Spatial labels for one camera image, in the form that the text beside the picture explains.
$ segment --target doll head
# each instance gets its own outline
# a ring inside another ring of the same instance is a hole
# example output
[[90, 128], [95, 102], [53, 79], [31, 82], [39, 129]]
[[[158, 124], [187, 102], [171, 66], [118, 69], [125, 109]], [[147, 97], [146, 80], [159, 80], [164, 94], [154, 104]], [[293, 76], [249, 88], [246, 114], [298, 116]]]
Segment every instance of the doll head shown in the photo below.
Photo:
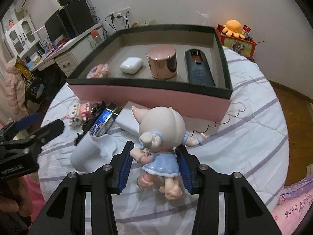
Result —
[[179, 146], [186, 134], [182, 116], [172, 107], [156, 107], [151, 110], [132, 107], [139, 123], [139, 140], [150, 152], [168, 150]]

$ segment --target blue dress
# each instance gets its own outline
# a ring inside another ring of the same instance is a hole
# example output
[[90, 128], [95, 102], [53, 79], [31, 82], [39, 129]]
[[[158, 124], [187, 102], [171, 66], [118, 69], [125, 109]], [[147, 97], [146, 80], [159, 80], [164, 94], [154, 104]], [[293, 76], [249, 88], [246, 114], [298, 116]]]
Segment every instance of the blue dress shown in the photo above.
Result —
[[151, 175], [173, 178], [179, 177], [179, 166], [176, 160], [176, 154], [173, 150], [170, 152], [151, 153], [151, 163], [143, 166], [143, 170]]

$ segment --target metal screw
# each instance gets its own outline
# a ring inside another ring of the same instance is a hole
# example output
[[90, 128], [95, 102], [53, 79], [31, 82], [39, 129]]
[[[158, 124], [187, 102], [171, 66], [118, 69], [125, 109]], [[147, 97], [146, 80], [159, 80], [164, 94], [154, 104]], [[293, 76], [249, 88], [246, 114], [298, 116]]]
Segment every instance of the metal screw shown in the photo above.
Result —
[[104, 165], [104, 166], [102, 167], [102, 169], [108, 171], [108, 170], [112, 169], [112, 166], [109, 165], [109, 164], [106, 164], [106, 165]]
[[72, 171], [72, 172], [70, 172], [70, 173], [68, 174], [68, 177], [69, 177], [70, 179], [73, 179], [73, 178], [76, 177], [76, 176], [77, 176], [77, 173], [74, 172], [74, 171]]
[[234, 172], [234, 177], [240, 179], [242, 178], [242, 174], [240, 172]]
[[206, 164], [200, 164], [199, 165], [200, 170], [207, 170], [208, 168], [209, 168], [209, 166], [207, 166]]

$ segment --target airpods case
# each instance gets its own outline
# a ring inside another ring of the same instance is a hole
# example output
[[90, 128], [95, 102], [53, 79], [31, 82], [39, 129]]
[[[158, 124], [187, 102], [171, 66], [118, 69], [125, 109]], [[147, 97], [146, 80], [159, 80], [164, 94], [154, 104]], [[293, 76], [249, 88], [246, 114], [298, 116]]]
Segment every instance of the airpods case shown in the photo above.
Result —
[[143, 60], [139, 57], [129, 57], [120, 65], [124, 73], [135, 74], [143, 66]]

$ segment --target rose gold cylinder container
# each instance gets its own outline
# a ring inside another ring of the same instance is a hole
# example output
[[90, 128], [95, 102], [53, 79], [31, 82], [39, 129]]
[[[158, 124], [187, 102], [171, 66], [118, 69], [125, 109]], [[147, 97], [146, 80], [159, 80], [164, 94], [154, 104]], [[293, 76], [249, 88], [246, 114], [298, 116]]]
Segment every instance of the rose gold cylinder container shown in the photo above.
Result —
[[147, 52], [152, 77], [175, 81], [177, 79], [176, 50], [170, 45], [158, 45]]

